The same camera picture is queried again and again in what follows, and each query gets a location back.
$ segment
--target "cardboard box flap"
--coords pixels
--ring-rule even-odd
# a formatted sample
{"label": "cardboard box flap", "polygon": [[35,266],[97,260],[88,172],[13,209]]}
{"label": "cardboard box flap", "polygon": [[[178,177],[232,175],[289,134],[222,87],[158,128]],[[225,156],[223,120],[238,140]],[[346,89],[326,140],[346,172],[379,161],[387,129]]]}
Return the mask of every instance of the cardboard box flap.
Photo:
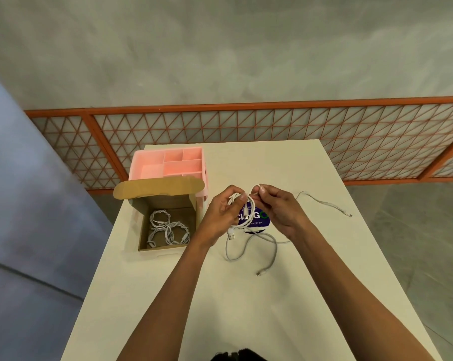
{"label": "cardboard box flap", "polygon": [[116,185],[113,196],[118,200],[154,195],[196,194],[205,188],[205,182],[193,176],[172,176],[123,181]]}

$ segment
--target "pink plastic organizer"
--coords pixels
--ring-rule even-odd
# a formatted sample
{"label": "pink plastic organizer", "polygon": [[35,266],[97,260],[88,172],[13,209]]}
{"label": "pink plastic organizer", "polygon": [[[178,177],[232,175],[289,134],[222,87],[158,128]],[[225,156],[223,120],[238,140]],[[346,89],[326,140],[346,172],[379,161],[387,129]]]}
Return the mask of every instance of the pink plastic organizer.
{"label": "pink plastic organizer", "polygon": [[129,180],[191,175],[205,182],[197,197],[208,196],[208,176],[202,147],[136,151],[130,167]]}

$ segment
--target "white cable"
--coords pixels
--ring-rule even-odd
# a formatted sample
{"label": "white cable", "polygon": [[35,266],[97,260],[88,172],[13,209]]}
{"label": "white cable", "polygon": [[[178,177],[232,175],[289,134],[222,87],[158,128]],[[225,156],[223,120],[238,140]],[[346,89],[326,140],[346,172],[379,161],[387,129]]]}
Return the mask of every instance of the white cable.
{"label": "white cable", "polygon": [[[155,220],[155,214],[159,213],[164,213],[168,217],[168,221],[164,222],[161,220]],[[188,227],[179,222],[179,221],[174,221],[173,223],[170,223],[171,215],[166,211],[166,210],[155,210],[154,212],[151,213],[149,216],[149,222],[151,223],[151,227],[154,228],[153,231],[149,234],[147,243],[150,245],[151,248],[156,247],[155,241],[153,241],[153,237],[155,236],[156,233],[160,231],[165,232],[165,242],[167,245],[173,245],[173,244],[186,244],[190,241],[190,231]],[[180,242],[175,241],[175,235],[173,234],[173,227],[181,227],[185,230],[185,235],[182,237]]]}
{"label": "white cable", "polygon": [[[345,210],[339,208],[339,207],[338,207],[337,205],[335,205],[335,204],[329,203],[329,202],[327,202],[327,201],[322,201],[322,200],[317,200],[317,199],[315,199],[312,195],[310,195],[310,194],[309,194],[308,192],[306,192],[306,191],[301,191],[301,192],[297,195],[297,197],[296,197],[295,199],[297,200],[297,199],[300,197],[301,194],[310,196],[310,197],[311,197],[312,199],[314,199],[317,203],[320,203],[320,204],[322,204],[322,205],[326,205],[326,206],[330,206],[330,207],[332,207],[332,208],[335,208],[335,209],[337,209],[339,212],[341,212],[342,214],[344,214],[344,215],[346,215],[346,216],[348,216],[348,217],[351,217],[351,216],[352,216],[352,214],[347,213]],[[240,194],[238,194],[238,193],[235,193],[235,194],[231,195],[228,204],[229,204],[229,205],[232,204],[233,201],[234,201],[238,196],[240,196]],[[250,214],[248,214],[248,207],[247,207],[247,204],[245,204],[245,206],[243,206],[243,213],[245,214],[245,212],[247,212],[248,219],[252,218],[252,220],[253,220],[253,216],[254,216],[254,212],[255,212],[255,209],[254,209],[254,208],[255,208],[255,203],[254,203],[254,201],[253,201],[253,199],[251,198],[250,195],[247,196],[247,200],[248,200],[248,201],[251,201],[251,203],[252,203],[252,211],[250,212]],[[229,242],[231,239],[234,239],[234,238],[235,238],[235,235],[233,234],[233,229],[234,229],[234,228],[241,228],[241,229],[244,229],[244,228],[246,228],[248,225],[250,225],[250,224],[252,223],[252,220],[250,220],[250,223],[247,224],[247,225],[245,225],[245,223],[246,223],[246,222],[245,222],[245,223],[242,223],[241,225],[231,226],[231,227],[228,229],[228,231],[227,231],[227,233],[228,233],[228,238],[227,238],[227,240],[226,240],[226,242],[225,242],[225,255],[226,255],[227,261],[229,261],[229,262],[234,262],[234,261],[236,261],[236,260],[239,260],[239,259],[245,254],[245,251],[246,251],[246,249],[247,249],[248,243],[250,242],[250,239],[252,239],[253,237],[259,237],[259,238],[261,238],[261,239],[263,239],[263,240],[265,240],[265,241],[267,241],[267,242],[273,243],[273,244],[275,245],[275,250],[274,250],[273,257],[272,257],[272,260],[271,260],[270,264],[269,264],[267,267],[260,269],[260,270],[257,271],[257,273],[256,273],[257,276],[261,276],[261,275],[263,275],[264,273],[266,273],[266,272],[273,266],[273,263],[275,262],[275,258],[277,257],[278,245],[279,245],[279,244],[289,243],[290,241],[277,242],[277,240],[275,239],[275,237],[272,236],[272,235],[269,234],[269,233],[263,233],[263,232],[262,232],[262,233],[253,233],[250,237],[248,237],[247,242],[245,242],[245,246],[243,246],[242,253],[240,253],[240,255],[239,255],[238,257],[236,257],[236,258],[230,258],[229,255],[228,255],[228,242]]]}

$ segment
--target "pink tray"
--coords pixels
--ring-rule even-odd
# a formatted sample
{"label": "pink tray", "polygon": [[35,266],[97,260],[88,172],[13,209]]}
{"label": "pink tray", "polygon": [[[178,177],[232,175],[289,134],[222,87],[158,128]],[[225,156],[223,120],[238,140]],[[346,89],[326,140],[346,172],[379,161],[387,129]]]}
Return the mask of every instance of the pink tray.
{"label": "pink tray", "polygon": [[208,176],[202,147],[136,151],[131,162],[129,180],[191,175],[202,179],[205,188],[197,197],[208,196]]}

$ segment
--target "table top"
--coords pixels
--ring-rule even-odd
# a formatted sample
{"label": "table top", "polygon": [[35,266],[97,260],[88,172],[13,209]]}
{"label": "table top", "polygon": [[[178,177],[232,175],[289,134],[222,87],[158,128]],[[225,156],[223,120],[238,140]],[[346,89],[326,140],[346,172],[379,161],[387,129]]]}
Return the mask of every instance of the table top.
{"label": "table top", "polygon": [[[306,190],[353,214],[351,218],[307,196],[302,208],[350,270],[441,360],[342,180],[318,140],[196,144],[204,148],[209,195],[230,184],[249,190],[272,184],[297,194]],[[168,146],[146,146],[165,149]],[[138,252],[142,215],[124,201],[62,360],[115,360],[179,259]],[[285,240],[271,224],[266,232]],[[239,253],[245,237],[229,243]],[[295,247],[252,240],[238,261],[224,258],[226,235],[213,246],[200,273],[180,359],[210,359],[219,351],[248,347],[266,359],[355,361]]]}

